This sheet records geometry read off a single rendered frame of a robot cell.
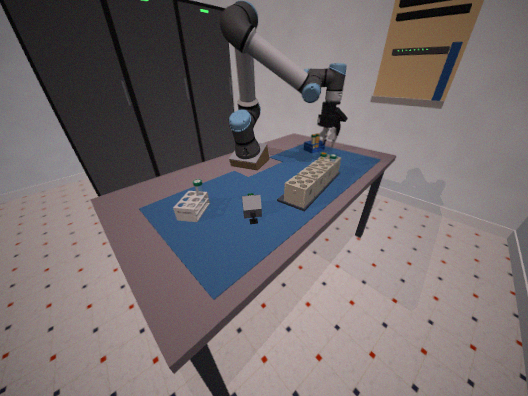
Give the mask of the blue tube rack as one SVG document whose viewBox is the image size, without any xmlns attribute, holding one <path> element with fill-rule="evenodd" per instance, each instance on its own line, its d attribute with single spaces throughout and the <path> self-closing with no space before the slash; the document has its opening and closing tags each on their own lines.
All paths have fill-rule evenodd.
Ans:
<svg viewBox="0 0 528 396">
<path fill-rule="evenodd" d="M 310 142 L 310 143 L 307 143 L 307 142 Z M 304 143 L 304 151 L 307 151 L 309 153 L 315 153 L 315 152 L 323 151 L 324 148 L 325 148 L 325 144 L 323 144 L 323 141 L 319 142 L 319 146 L 321 146 L 321 147 L 317 147 L 317 148 L 316 147 L 313 148 L 313 145 L 317 145 L 318 143 L 311 144 L 311 141 L 307 141 L 307 142 Z M 317 149 L 317 150 L 315 150 L 315 149 Z"/>
</svg>

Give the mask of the beige bucket adapter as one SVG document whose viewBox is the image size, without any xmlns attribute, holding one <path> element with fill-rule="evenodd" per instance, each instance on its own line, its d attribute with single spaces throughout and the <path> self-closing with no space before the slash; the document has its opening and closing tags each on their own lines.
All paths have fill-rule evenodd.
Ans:
<svg viewBox="0 0 528 396">
<path fill-rule="evenodd" d="M 316 180 L 295 175 L 285 183 L 284 201 L 305 208 L 314 198 L 315 186 Z"/>
<path fill-rule="evenodd" d="M 328 159 L 327 159 L 327 158 L 328 158 Z M 318 158 L 317 160 L 336 164 L 336 166 L 334 166 L 334 171 L 333 171 L 333 176 L 332 176 L 332 179 L 333 179 L 334 176 L 339 172 L 339 167 L 340 167 L 341 157 L 337 157 L 337 159 L 336 159 L 335 162 L 330 162 L 330 155 L 327 155 L 327 158 L 326 158 L 326 160 L 322 160 L 322 159 L 320 159 L 320 158 Z M 338 158 L 339 158 L 339 159 L 338 159 Z"/>
<path fill-rule="evenodd" d="M 321 173 L 321 174 L 319 174 L 319 173 Z M 298 176 L 302 176 L 302 177 L 306 177 L 306 178 L 309 178 L 309 179 L 316 180 L 316 187 L 315 187 L 314 196 L 316 196 L 324 187 L 326 171 L 322 171 L 322 170 L 306 167 L 301 172 L 299 172 L 297 175 Z"/>
<path fill-rule="evenodd" d="M 316 160 L 313 163 L 311 163 L 308 167 L 314 168 L 314 169 L 318 169 L 318 170 L 322 170 L 322 171 L 326 171 L 324 187 L 331 181 L 332 174 L 333 174 L 333 169 L 334 169 L 334 164 Z"/>
</svg>

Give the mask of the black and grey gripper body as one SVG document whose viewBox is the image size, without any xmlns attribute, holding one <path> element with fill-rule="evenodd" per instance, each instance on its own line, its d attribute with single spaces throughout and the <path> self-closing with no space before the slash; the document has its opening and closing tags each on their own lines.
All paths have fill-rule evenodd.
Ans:
<svg viewBox="0 0 528 396">
<path fill-rule="evenodd" d="M 322 112 L 318 115 L 317 125 L 325 128 L 333 128 L 340 121 L 339 115 L 335 113 L 336 105 L 340 105 L 340 102 L 326 102 L 322 104 Z"/>
</svg>

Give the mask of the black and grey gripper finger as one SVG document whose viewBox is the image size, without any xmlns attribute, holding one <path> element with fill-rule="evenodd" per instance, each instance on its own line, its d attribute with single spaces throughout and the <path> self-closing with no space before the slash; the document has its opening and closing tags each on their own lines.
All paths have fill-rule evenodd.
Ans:
<svg viewBox="0 0 528 396">
<path fill-rule="evenodd" d="M 335 141 L 339 135 L 340 128 L 341 128 L 341 124 L 340 124 L 340 121 L 338 121 L 335 127 L 331 128 L 331 132 L 328 135 L 328 139 L 332 140 L 332 147 L 334 146 Z"/>
<path fill-rule="evenodd" d="M 319 136 L 320 137 L 323 137 L 323 144 L 325 144 L 326 142 L 326 138 L 327 138 L 327 134 L 328 134 L 328 131 L 329 131 L 330 128 L 323 128 L 323 131 L 319 133 Z"/>
</svg>

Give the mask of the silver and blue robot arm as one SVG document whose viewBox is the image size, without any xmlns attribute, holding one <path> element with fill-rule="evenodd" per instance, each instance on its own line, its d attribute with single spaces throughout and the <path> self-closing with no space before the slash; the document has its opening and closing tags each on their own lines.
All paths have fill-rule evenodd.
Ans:
<svg viewBox="0 0 528 396">
<path fill-rule="evenodd" d="M 307 103 L 318 100 L 321 87 L 327 87 L 327 102 L 340 102 L 346 76 L 347 66 L 344 63 L 332 63 L 327 69 L 304 69 L 305 72 L 257 34 L 257 26 L 257 11 L 247 1 L 237 1 L 228 6 L 220 18 L 222 34 L 235 48 L 240 99 L 238 110 L 230 115 L 229 123 L 236 143 L 235 153 L 240 159 L 251 159 L 260 152 L 253 131 L 261 112 L 255 97 L 254 59 L 302 92 L 302 98 Z"/>
</svg>

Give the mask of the blue bench mat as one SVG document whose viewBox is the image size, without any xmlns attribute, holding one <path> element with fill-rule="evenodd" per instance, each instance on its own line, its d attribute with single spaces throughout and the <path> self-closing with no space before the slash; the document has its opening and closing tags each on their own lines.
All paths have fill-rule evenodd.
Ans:
<svg viewBox="0 0 528 396">
<path fill-rule="evenodd" d="M 341 157 L 340 174 L 305 211 L 278 202 L 285 183 L 321 152 Z M 202 183 L 210 204 L 198 222 L 178 221 L 173 210 L 194 187 L 139 208 L 213 300 L 380 161 L 327 146 L 309 153 L 304 144 L 269 158 L 281 163 L 250 177 L 232 171 Z M 257 222 L 244 218 L 242 196 L 249 193 L 261 195 Z"/>
</svg>

